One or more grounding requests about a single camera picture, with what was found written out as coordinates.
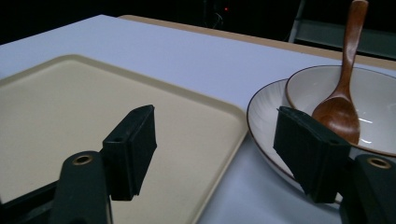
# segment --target wooden spoon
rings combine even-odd
[[[344,35],[340,80],[332,94],[321,102],[312,114],[314,119],[344,137],[349,143],[356,145],[359,143],[361,127],[350,97],[349,81],[367,7],[368,2],[365,0],[354,0],[351,3]]]

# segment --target white bowl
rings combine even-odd
[[[291,107],[311,115],[334,90],[341,66],[309,67],[292,75],[286,84]],[[373,153],[396,161],[396,78],[354,68],[350,94],[356,107],[361,137],[351,156]]]

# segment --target table surface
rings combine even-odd
[[[174,83],[244,109],[263,86],[341,53],[135,16],[104,15],[0,46],[0,78],[65,54]],[[358,67],[396,77],[396,62],[359,56]],[[341,223],[265,162],[247,135],[201,223]]]

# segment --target tray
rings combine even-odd
[[[0,80],[3,203],[59,178],[134,108],[155,106],[158,147],[140,195],[112,202],[114,222],[193,223],[245,137],[238,107],[151,77],[65,55]]]

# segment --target spoon head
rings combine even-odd
[[[355,107],[347,99],[334,97],[323,101],[315,108],[312,117],[349,143],[359,143],[359,117]]]

